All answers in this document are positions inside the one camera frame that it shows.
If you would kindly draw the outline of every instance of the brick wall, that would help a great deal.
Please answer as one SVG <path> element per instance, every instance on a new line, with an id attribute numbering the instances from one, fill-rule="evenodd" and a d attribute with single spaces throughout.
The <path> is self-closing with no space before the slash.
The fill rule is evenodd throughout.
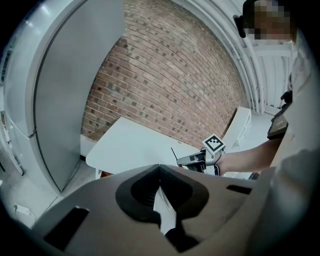
<path id="1" fill-rule="evenodd" d="M 81 132 L 98 140 L 120 117 L 201 147 L 221 136 L 245 94 L 211 31 L 170 0 L 124 0 L 126 32 L 90 90 Z"/>

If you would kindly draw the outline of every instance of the electrical outlet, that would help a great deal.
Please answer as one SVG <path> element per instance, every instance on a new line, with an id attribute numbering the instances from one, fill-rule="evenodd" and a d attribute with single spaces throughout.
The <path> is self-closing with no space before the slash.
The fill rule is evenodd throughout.
<path id="1" fill-rule="evenodd" d="M 14 204 L 14 208 L 17 212 L 25 215 L 30 215 L 30 209 L 19 204 Z"/>

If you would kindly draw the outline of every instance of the white table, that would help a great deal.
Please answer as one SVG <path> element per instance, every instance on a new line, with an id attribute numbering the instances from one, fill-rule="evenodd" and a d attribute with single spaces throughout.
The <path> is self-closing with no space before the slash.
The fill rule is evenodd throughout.
<path id="1" fill-rule="evenodd" d="M 177 158 L 199 152 L 199 148 L 121 117 L 96 143 L 85 161 L 95 168 L 98 179 L 102 171 L 119 174 L 153 164 L 177 166 L 171 148 Z"/>

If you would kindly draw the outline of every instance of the person's arm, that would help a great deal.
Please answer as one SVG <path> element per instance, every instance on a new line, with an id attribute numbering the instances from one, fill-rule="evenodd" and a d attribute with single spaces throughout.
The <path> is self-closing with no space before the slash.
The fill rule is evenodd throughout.
<path id="1" fill-rule="evenodd" d="M 265 143 L 241 152 L 226 153 L 216 162 L 220 175 L 226 172 L 260 172 L 270 166 L 280 146 L 282 138 L 268 140 Z"/>

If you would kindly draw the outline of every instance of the floor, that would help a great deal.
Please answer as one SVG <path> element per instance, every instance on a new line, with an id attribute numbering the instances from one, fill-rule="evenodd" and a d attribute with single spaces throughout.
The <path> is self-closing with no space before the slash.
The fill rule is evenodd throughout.
<path id="1" fill-rule="evenodd" d="M 229 54 L 171 0 L 124 0 L 126 31 L 102 63 L 82 133 L 99 138 L 119 117 L 200 148 L 247 104 Z"/>
<path id="2" fill-rule="evenodd" d="M 3 148 L 0 149 L 0 161 L 5 168 L 5 172 L 0 170 L 0 180 L 2 181 L 0 185 L 1 200 L 12 218 L 18 219 L 29 228 L 50 207 L 82 185 L 95 179 L 95 169 L 81 161 L 77 173 L 62 194 L 57 196 L 54 193 L 43 191 L 26 176 L 21 176 Z M 15 215 L 14 204 L 29 208 L 34 216 L 20 213 Z"/>

